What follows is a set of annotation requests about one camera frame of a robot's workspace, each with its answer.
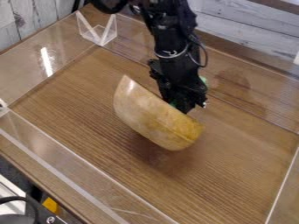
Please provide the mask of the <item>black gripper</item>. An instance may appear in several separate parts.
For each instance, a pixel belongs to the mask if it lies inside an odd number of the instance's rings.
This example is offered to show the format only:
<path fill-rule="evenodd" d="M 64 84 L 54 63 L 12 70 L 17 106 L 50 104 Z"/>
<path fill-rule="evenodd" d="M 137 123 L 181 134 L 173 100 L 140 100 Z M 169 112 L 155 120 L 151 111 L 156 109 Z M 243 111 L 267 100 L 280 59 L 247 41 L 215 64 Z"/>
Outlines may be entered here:
<path fill-rule="evenodd" d="M 201 56 L 197 46 L 184 49 L 155 48 L 156 59 L 148 60 L 149 75 L 155 79 L 163 100 L 184 114 L 207 105 L 207 90 L 199 76 Z"/>

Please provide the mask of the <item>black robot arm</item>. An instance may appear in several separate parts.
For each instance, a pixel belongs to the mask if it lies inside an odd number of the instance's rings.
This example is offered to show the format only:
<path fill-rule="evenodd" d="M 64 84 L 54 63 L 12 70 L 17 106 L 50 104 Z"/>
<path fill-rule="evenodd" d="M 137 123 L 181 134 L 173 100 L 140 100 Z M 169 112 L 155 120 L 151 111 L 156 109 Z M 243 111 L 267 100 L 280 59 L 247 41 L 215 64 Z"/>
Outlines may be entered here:
<path fill-rule="evenodd" d="M 89 0 L 93 7 L 116 14 L 128 8 L 153 36 L 155 57 L 148 60 L 163 100 L 184 114 L 207 104 L 208 87 L 199 71 L 208 65 L 205 47 L 195 33 L 196 14 L 187 0 Z"/>

